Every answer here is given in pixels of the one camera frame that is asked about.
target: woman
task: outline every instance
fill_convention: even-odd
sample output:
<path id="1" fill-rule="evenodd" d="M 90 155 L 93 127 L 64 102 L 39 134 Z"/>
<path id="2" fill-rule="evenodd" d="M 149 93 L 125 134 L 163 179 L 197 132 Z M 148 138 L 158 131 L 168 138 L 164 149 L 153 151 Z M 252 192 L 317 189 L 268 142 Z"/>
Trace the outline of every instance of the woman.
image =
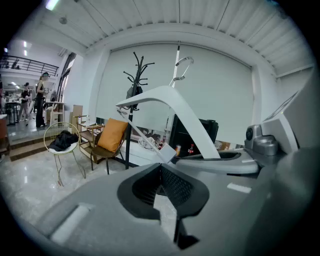
<path id="1" fill-rule="evenodd" d="M 49 79 L 49 74 L 47 72 L 44 72 L 43 75 L 40 77 L 40 81 L 37 84 L 37 89 L 36 89 L 36 117 L 35 117 L 35 126 L 40 127 L 40 126 L 45 126 L 45 121 L 43 118 L 43 105 L 44 105 L 44 94 L 45 92 L 45 87 L 44 87 L 44 82 Z"/>
<path id="2" fill-rule="evenodd" d="M 2 87 L 2 80 L 1 80 L 1 74 L 0 74 L 0 114 L 2 114 L 2 108 L 4 107 L 2 94 L 3 94 L 3 87 Z"/>
<path id="3" fill-rule="evenodd" d="M 27 82 L 24 85 L 24 90 L 21 93 L 21 105 L 20 105 L 20 111 L 19 111 L 19 120 L 21 121 L 22 112 L 24 111 L 25 114 L 25 120 L 28 121 L 28 101 L 30 97 L 29 92 L 29 83 Z"/>

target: gold wire chair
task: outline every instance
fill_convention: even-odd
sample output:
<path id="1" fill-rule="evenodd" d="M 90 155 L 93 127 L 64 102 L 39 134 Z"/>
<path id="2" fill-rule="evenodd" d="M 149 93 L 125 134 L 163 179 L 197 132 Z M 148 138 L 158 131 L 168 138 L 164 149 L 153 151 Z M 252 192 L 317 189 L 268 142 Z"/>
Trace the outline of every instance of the gold wire chair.
<path id="1" fill-rule="evenodd" d="M 44 137 L 43 137 L 43 141 L 44 141 L 44 145 L 45 145 L 46 149 L 54 155 L 55 166 L 56 166 L 56 170 L 57 170 L 57 173 L 58 173 L 58 184 L 59 184 L 60 186 L 61 186 L 61 185 L 64 186 L 64 184 L 62 183 L 61 177 L 60 177 L 60 171 L 61 171 L 61 168 L 62 168 L 62 164 L 61 164 L 61 161 L 60 161 L 60 158 L 59 158 L 60 155 L 65 155 L 65 154 L 68 154 L 68 153 L 71 153 L 71 152 L 72 152 L 73 157 L 74 157 L 74 160 L 75 160 L 76 164 L 78 165 L 82 176 L 83 176 L 84 178 L 86 178 L 86 171 L 85 171 L 85 169 L 82 167 L 84 174 L 82 173 L 82 170 L 81 170 L 81 168 L 80 168 L 80 164 L 78 163 L 78 161 L 77 161 L 77 159 L 76 159 L 76 156 L 75 156 L 75 153 L 74 153 L 74 150 L 75 150 L 75 148 L 78 146 L 80 139 L 78 139 L 77 142 L 72 143 L 71 146 L 69 146 L 68 148 L 66 148 L 64 151 L 56 151 L 56 150 L 54 150 L 54 149 L 52 149 L 52 148 L 48 148 L 48 147 L 47 147 L 47 145 L 50 145 L 51 142 L 53 142 L 53 141 L 56 139 L 56 137 L 57 137 L 62 131 L 69 131 L 70 133 L 72 133 L 72 130 L 74 130 L 75 133 L 76 133 L 76 135 L 78 136 L 78 138 L 80 138 L 78 129 L 77 129 L 72 123 L 69 123 L 69 122 L 56 122 L 56 123 L 54 123 L 53 125 L 51 125 L 51 126 L 45 131 Z M 60 163 L 60 168 L 58 168 L 56 156 L 58 157 L 58 160 L 59 160 L 59 163 Z"/>

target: orange cushion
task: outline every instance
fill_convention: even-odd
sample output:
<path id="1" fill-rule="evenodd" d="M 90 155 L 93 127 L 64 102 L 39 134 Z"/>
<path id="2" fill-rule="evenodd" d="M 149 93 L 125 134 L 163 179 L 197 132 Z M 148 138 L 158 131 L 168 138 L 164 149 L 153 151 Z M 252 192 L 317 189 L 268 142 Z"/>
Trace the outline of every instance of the orange cushion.
<path id="1" fill-rule="evenodd" d="M 109 118 L 103 128 L 101 137 L 98 141 L 98 146 L 111 152 L 115 152 L 127 126 L 127 122 Z"/>

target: railing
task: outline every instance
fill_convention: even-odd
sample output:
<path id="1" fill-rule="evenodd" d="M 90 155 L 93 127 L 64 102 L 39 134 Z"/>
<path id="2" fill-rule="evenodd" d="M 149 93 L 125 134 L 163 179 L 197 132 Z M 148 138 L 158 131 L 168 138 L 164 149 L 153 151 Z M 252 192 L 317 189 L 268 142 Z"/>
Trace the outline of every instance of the railing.
<path id="1" fill-rule="evenodd" d="M 0 60 L 0 68 L 31 71 L 37 73 L 39 76 L 44 72 L 48 72 L 49 76 L 54 77 L 57 75 L 58 70 L 58 67 L 54 65 L 10 55 L 4 55 L 2 57 Z"/>

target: coat rack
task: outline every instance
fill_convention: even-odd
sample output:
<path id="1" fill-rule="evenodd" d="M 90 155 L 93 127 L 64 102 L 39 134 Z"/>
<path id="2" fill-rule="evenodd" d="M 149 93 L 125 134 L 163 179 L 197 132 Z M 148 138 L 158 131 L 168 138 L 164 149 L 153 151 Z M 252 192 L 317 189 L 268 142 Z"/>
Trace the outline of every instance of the coat rack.
<path id="1" fill-rule="evenodd" d="M 132 95 L 131 97 L 137 95 L 140 93 L 139 91 L 139 86 L 146 86 L 148 85 L 147 83 L 140 83 L 141 80 L 148 80 L 147 78 L 140 78 L 141 77 L 141 74 L 146 70 L 146 68 L 148 67 L 148 65 L 152 65 L 152 64 L 155 64 L 154 62 L 152 63 L 147 63 L 147 64 L 144 64 L 143 65 L 143 61 L 144 61 L 144 57 L 142 56 L 141 57 L 141 60 L 139 61 L 137 55 L 135 52 L 133 52 L 135 58 L 136 58 L 136 61 L 137 61 L 137 64 L 136 66 L 138 67 L 137 68 L 137 71 L 136 71 L 136 74 L 135 74 L 135 78 L 123 71 L 123 73 L 127 74 L 128 75 L 128 79 L 130 80 L 130 82 L 132 82 L 133 84 L 133 90 L 132 90 Z M 130 114 L 129 114 L 129 120 L 132 122 L 132 119 L 133 119 L 133 111 L 138 111 L 139 109 L 137 109 L 137 106 L 138 104 L 136 105 L 131 105 L 130 106 Z M 127 130 L 126 130 L 126 146 L 125 146 L 125 169 L 128 169 L 129 168 L 129 154 L 130 154 L 130 137 L 131 137 L 131 130 L 132 130 L 132 127 L 130 124 L 128 124 L 128 127 L 127 127 Z"/>

